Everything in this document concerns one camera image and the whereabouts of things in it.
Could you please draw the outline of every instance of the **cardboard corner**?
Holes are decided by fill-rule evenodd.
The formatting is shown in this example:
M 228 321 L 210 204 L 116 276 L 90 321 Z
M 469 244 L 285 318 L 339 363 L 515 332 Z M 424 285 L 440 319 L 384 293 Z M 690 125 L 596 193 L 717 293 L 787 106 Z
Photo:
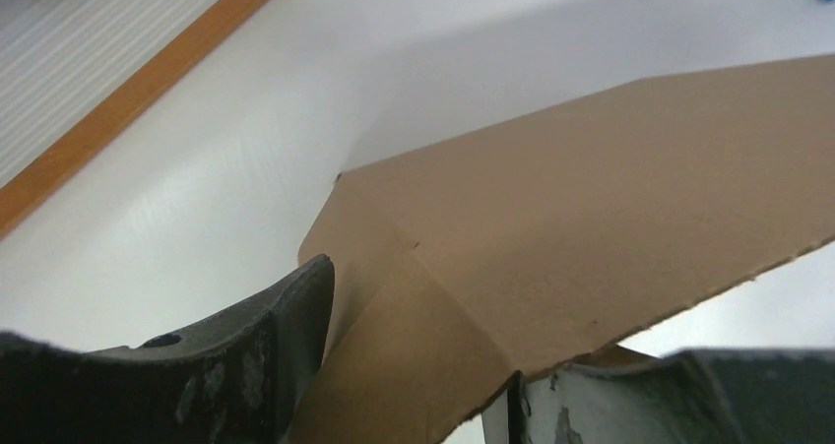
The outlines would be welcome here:
M 291 442 L 440 442 L 514 377 L 831 241 L 832 75 L 643 80 L 343 174 L 299 251 L 337 290 Z

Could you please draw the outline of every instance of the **white table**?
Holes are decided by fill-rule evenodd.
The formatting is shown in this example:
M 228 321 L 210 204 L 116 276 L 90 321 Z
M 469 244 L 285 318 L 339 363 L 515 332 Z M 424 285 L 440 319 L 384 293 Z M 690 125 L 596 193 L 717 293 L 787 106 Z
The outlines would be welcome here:
M 817 0 L 272 0 L 0 242 L 0 327 L 135 346 L 290 271 L 342 169 L 635 78 L 833 52 L 833 30 Z M 833 256 L 628 345 L 833 346 Z

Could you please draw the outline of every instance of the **striped surface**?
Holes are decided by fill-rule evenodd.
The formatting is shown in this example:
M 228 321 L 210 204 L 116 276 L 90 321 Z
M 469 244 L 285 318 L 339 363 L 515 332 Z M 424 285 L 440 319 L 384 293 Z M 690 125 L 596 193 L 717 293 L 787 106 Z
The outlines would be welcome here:
M 0 0 L 0 186 L 217 0 Z

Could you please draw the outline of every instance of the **brown wooden edge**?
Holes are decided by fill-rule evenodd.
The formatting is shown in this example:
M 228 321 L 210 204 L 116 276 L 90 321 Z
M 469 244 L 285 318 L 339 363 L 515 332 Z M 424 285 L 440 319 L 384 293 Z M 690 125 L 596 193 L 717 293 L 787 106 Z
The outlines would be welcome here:
M 0 188 L 0 239 L 268 0 L 218 0 L 69 132 Z

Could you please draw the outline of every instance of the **white surface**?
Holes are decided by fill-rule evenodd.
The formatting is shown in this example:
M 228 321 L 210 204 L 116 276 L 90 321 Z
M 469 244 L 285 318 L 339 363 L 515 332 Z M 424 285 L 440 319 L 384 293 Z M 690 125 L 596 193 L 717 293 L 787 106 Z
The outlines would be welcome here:
M 273 0 L 0 243 L 0 327 L 137 345 L 292 269 L 341 169 L 639 77 L 833 52 L 833 28 L 816 0 Z M 833 256 L 629 344 L 833 346 Z
M 0 186 L 217 0 L 0 0 Z

